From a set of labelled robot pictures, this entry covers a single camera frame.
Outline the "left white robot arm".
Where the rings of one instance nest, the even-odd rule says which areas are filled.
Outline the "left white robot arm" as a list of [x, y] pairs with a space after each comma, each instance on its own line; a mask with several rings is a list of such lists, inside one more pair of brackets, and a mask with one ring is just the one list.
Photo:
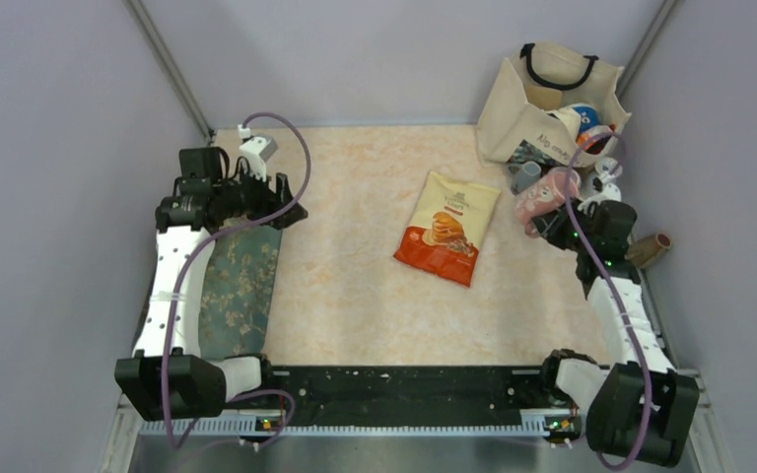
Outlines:
[[141, 332], [114, 379], [148, 422], [215, 417], [241, 396], [253, 407], [275, 398], [276, 380], [259, 355], [208, 362], [201, 355], [199, 317], [206, 269], [229, 219], [282, 230], [305, 219], [288, 178], [267, 174], [272, 144], [241, 145], [232, 173], [220, 147], [180, 150], [181, 175], [156, 208], [157, 264]]

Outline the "orange chips bag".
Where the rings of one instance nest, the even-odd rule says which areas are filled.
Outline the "orange chips bag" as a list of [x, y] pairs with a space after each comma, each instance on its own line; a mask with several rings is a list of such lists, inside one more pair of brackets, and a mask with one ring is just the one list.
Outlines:
[[431, 170], [393, 257], [470, 287], [501, 190]]

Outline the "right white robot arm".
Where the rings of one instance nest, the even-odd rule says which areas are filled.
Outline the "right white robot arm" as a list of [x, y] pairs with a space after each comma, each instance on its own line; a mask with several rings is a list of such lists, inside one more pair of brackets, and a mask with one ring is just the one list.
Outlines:
[[642, 281], [625, 255], [637, 220], [630, 205], [614, 200], [569, 201], [532, 218], [550, 244], [573, 251], [576, 276], [601, 323], [612, 362], [602, 367], [572, 350], [552, 353], [538, 379], [552, 406], [570, 400], [585, 416], [586, 442], [606, 457], [671, 468], [689, 436], [700, 390], [659, 345], [643, 303]]

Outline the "small brown striped cup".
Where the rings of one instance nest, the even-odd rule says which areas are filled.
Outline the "small brown striped cup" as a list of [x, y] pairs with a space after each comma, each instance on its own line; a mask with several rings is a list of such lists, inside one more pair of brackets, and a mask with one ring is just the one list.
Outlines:
[[657, 262], [672, 248], [672, 239], [664, 233], [644, 236], [629, 245], [626, 260], [639, 269], [646, 269]]

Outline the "large pink mug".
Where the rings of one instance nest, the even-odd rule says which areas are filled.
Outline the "large pink mug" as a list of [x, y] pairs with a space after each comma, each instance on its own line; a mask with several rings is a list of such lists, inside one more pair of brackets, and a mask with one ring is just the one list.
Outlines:
[[553, 212], [565, 203], [565, 191], [580, 197], [582, 179], [576, 170], [566, 167], [550, 169], [516, 198], [516, 217], [528, 237], [537, 238], [539, 232], [532, 219]]

